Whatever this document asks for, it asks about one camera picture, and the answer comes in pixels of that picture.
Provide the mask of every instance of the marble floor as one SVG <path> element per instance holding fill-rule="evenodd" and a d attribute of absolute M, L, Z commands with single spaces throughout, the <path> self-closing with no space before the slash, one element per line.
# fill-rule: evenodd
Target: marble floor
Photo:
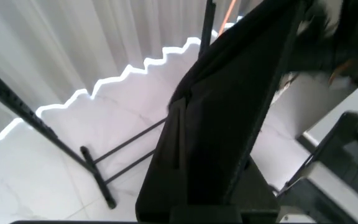
<path fill-rule="evenodd" d="M 81 95 L 66 110 L 46 111 L 44 121 L 80 154 L 87 146 L 94 158 L 166 116 L 167 102 L 183 74 L 196 60 L 198 46 L 170 54 L 148 75 L 130 74 L 104 85 L 95 99 Z M 162 126 L 99 163 L 107 178 L 153 150 Z M 267 182 L 281 188 L 308 157 L 270 110 L 252 151 Z M 135 201 L 151 158 L 109 184 L 117 200 L 108 209 L 92 176 L 25 123 L 0 141 L 0 224 L 15 220 L 135 221 Z"/>

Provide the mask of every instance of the black metal pole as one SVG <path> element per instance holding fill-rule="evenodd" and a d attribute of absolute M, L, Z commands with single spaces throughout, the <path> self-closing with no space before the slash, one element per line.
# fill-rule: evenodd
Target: black metal pole
<path fill-rule="evenodd" d="M 110 156 L 111 154 L 117 152 L 118 150 L 122 149 L 123 147 L 127 146 L 128 144 L 130 144 L 131 142 L 135 141 L 136 139 L 140 138 L 141 136 L 143 136 L 144 134 L 148 133 L 149 131 L 153 130 L 154 128 L 156 128 L 157 126 L 159 126 L 160 124 L 164 123 L 166 120 L 166 118 L 162 119 L 161 121 L 151 125 L 149 128 L 147 128 L 146 130 L 142 131 L 141 133 L 135 135 L 134 137 L 130 138 L 130 140 L 122 143 L 121 145 L 115 147 L 113 150 L 109 151 L 108 153 L 106 153 L 105 155 L 101 156 L 100 158 L 96 159 L 94 161 L 95 164 L 97 164 L 98 162 L 102 161 L 103 159 L 107 158 L 108 156 Z"/>
<path fill-rule="evenodd" d="M 204 15 L 203 31 L 201 33 L 200 51 L 198 57 L 208 49 L 211 43 L 211 33 L 214 24 L 216 4 L 212 0 L 207 0 Z"/>
<path fill-rule="evenodd" d="M 152 154 L 154 154 L 154 149 L 153 149 L 153 151 L 150 151 L 146 155 L 142 156 L 140 159 L 133 162 L 131 165 L 125 167 L 122 171 L 118 172 L 116 175 L 110 177 L 108 180 L 105 181 L 105 183 L 108 184 L 108 183 L 112 182 L 113 180 L 117 179 L 119 176 L 121 176 L 122 174 L 124 174 L 125 172 L 127 172 L 128 170 L 130 170 L 131 168 L 136 166 L 137 164 L 140 164 L 142 161 L 144 161 L 145 159 L 150 157 Z"/>
<path fill-rule="evenodd" d="M 59 140 L 55 132 L 48 127 L 1 79 L 0 79 L 0 102 L 11 111 L 21 117 L 25 122 L 36 129 L 59 149 L 91 173 L 96 171 L 89 166 L 79 155 L 72 151 L 64 142 Z"/>
<path fill-rule="evenodd" d="M 104 182 L 102 175 L 100 174 L 96 164 L 93 162 L 92 156 L 87 147 L 81 146 L 81 152 L 84 155 L 86 163 L 88 163 L 92 168 L 96 170 L 96 173 L 93 174 L 93 177 L 96 180 L 96 183 L 99 186 L 100 191 L 102 191 L 102 195 L 107 202 L 109 208 L 114 209 L 117 206 L 116 201 L 113 199 L 110 190 L 107 188 L 107 183 Z"/>

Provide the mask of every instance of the black fabric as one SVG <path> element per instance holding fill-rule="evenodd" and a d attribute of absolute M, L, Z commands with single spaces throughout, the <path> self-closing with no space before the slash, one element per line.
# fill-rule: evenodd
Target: black fabric
<path fill-rule="evenodd" d="M 287 69 L 305 7 L 303 1 L 264 1 L 179 83 L 170 103 L 186 99 L 190 204 L 229 202 Z"/>

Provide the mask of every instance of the sheer curtain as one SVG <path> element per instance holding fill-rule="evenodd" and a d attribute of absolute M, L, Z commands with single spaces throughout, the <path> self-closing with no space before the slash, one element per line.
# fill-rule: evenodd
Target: sheer curtain
<path fill-rule="evenodd" d="M 237 0 L 230 27 L 261 0 Z M 231 0 L 216 1 L 218 31 Z M 0 77 L 40 115 L 200 44 L 206 1 L 0 0 Z M 19 122 L 0 104 L 0 139 Z"/>

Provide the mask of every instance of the rack leg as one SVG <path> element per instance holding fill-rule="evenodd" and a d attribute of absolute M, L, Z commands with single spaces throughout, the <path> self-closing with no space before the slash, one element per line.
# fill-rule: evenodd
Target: rack leg
<path fill-rule="evenodd" d="M 109 206 L 110 209 L 114 209 L 117 206 L 117 203 L 113 199 L 110 190 L 107 188 L 107 184 L 104 183 L 104 180 L 99 172 L 99 169 L 94 164 L 88 148 L 85 146 L 81 146 L 81 152 L 82 155 L 84 155 L 85 162 L 96 170 L 96 172 L 93 174 L 93 177 L 95 178 L 96 183 L 98 183 L 99 189 L 100 191 L 102 191 L 102 195 L 106 200 L 107 205 Z"/>

